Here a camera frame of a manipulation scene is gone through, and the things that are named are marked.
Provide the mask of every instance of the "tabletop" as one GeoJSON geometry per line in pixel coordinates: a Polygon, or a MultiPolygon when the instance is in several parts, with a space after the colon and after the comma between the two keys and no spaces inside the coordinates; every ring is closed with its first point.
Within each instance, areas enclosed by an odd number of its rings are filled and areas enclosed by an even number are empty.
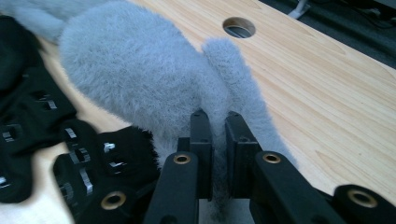
{"type": "MultiPolygon", "coordinates": [[[[396,203],[396,70],[256,0],[135,0],[171,20],[200,50],[209,37],[228,37],[259,83],[274,124],[299,171],[317,189],[356,184],[396,203]],[[223,23],[244,18],[249,38],[228,35],[223,23]]],[[[49,72],[99,132],[130,124],[92,104],[69,83],[57,46],[39,38],[49,72]]],[[[34,193],[0,204],[7,223],[72,223],[52,177],[64,144],[33,157],[34,193]]]]}

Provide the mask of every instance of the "stuffed animal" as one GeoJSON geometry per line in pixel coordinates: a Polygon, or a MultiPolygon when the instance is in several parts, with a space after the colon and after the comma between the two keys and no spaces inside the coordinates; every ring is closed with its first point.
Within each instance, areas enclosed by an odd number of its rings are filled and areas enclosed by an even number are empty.
{"type": "MultiPolygon", "coordinates": [[[[110,2],[90,9],[83,4],[79,9],[77,5],[67,9],[67,2],[61,14],[42,11],[58,7],[61,1],[53,5],[51,0],[24,2],[29,6],[35,2],[31,11],[40,11],[35,14],[35,24],[22,22],[27,29],[49,41],[60,37],[61,62],[72,83],[103,109],[152,132],[159,167],[176,151],[177,139],[189,136],[191,113],[203,109],[214,140],[214,200],[201,203],[204,215],[200,220],[252,222],[246,204],[238,208],[238,214],[246,216],[227,219],[234,202],[228,200],[226,185],[225,118],[230,111],[240,113],[262,148],[289,153],[249,68],[230,39],[209,39],[200,53],[172,22],[133,3],[110,2]],[[46,23],[47,17],[65,18],[61,21],[67,24],[54,31],[53,22],[46,23]]],[[[25,7],[7,11],[18,21],[31,20],[16,13],[21,8],[25,7]]]]}

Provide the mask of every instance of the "black mechanical part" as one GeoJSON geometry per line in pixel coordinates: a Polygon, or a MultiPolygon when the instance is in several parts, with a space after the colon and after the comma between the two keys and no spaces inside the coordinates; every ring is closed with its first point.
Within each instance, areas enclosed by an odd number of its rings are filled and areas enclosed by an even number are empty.
{"type": "Polygon", "coordinates": [[[198,163],[187,151],[168,156],[143,223],[197,223],[198,163]]]}
{"type": "Polygon", "coordinates": [[[76,109],[44,67],[34,36],[0,16],[0,203],[32,193],[31,157],[61,142],[60,124],[76,109]]]}
{"type": "Polygon", "coordinates": [[[141,223],[159,176],[151,134],[134,127],[97,134],[77,119],[61,132],[70,152],[53,173],[76,223],[141,223]]]}
{"type": "Polygon", "coordinates": [[[261,193],[252,200],[273,212],[278,223],[345,223],[283,155],[257,153],[253,173],[261,193]]]}
{"type": "Polygon", "coordinates": [[[198,197],[210,201],[212,198],[213,147],[209,118],[203,110],[198,110],[191,114],[190,121],[191,136],[180,139],[177,150],[189,151],[198,157],[198,197]]]}
{"type": "Polygon", "coordinates": [[[236,112],[230,112],[225,122],[225,130],[230,194],[234,198],[250,198],[254,183],[251,164],[262,148],[245,120],[236,112]]]}
{"type": "Polygon", "coordinates": [[[334,191],[332,207],[347,223],[394,223],[396,209],[379,194],[356,185],[339,186],[334,191]]]}

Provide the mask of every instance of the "black plastic bracket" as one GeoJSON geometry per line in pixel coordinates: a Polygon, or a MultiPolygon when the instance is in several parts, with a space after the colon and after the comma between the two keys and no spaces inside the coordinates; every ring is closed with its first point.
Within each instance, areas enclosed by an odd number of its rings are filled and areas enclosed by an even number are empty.
{"type": "Polygon", "coordinates": [[[151,134],[133,127],[97,134],[77,119],[61,132],[70,152],[53,173],[76,223],[140,223],[159,176],[151,134]]]}
{"type": "Polygon", "coordinates": [[[363,187],[313,188],[282,154],[262,151],[242,116],[226,120],[231,196],[249,198],[255,223],[392,223],[395,207],[363,187]]]}
{"type": "Polygon", "coordinates": [[[168,156],[143,223],[197,223],[198,163],[191,152],[168,156]]]}
{"type": "Polygon", "coordinates": [[[207,114],[198,110],[191,114],[190,138],[180,138],[177,151],[189,151],[198,157],[198,198],[212,198],[212,164],[213,147],[212,132],[207,114]]]}

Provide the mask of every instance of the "light wood surface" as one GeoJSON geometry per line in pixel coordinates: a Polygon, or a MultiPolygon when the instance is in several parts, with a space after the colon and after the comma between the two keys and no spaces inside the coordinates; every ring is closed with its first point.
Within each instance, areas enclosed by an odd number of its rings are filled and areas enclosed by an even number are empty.
{"type": "MultiPolygon", "coordinates": [[[[200,50],[209,37],[229,37],[259,82],[274,123],[317,189],[357,184],[396,203],[396,70],[295,21],[256,0],[136,3],[164,15],[200,50]],[[242,17],[251,38],[225,34],[224,20],[242,17]]],[[[56,46],[40,39],[42,56],[78,117],[99,132],[128,125],[97,108],[70,85],[56,46]]],[[[34,156],[35,191],[20,204],[0,204],[0,222],[72,223],[52,178],[64,144],[34,156]]]]}

